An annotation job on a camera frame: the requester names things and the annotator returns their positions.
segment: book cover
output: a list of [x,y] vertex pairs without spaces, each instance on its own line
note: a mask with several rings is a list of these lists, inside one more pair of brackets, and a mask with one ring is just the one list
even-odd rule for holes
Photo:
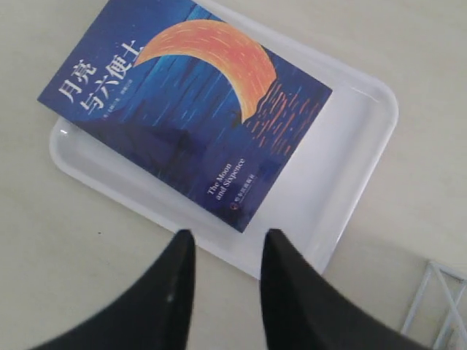
[[331,93],[191,0],[110,0],[39,101],[244,232]]

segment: white surface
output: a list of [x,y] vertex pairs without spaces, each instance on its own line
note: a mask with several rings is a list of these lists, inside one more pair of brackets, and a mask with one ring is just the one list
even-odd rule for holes
[[[425,258],[467,270],[467,1],[222,2],[378,77],[398,96],[398,127],[325,275],[400,328]],[[56,116],[35,99],[104,3],[0,7],[1,350],[27,349],[87,318],[170,238],[50,159]],[[202,250],[197,273],[189,349],[264,349],[257,282]],[[418,333],[433,325],[423,316]]]
[[213,1],[200,4],[333,89],[245,232],[62,119],[51,135],[52,158],[67,174],[167,230],[190,228],[201,248],[256,278],[270,228],[283,229],[322,272],[393,132],[395,97],[376,79]]

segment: blue book cover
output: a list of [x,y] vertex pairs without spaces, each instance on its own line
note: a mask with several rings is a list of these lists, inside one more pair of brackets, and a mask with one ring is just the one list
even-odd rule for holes
[[331,93],[191,0],[110,0],[39,101],[244,232]]

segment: white plastic tray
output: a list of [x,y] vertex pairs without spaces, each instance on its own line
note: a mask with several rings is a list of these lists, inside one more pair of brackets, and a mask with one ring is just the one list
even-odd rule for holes
[[258,277],[264,236],[283,229],[323,272],[398,118],[380,81],[216,4],[198,1],[333,89],[324,109],[243,234],[59,119],[50,153],[70,176],[170,231],[190,228],[198,245]]

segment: crescent moon illustration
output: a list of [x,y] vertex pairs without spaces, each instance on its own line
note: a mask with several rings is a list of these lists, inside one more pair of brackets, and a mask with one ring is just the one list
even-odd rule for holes
[[135,66],[164,55],[189,55],[213,65],[231,83],[242,110],[242,123],[277,78],[266,51],[233,26],[217,20],[189,20],[155,36]]

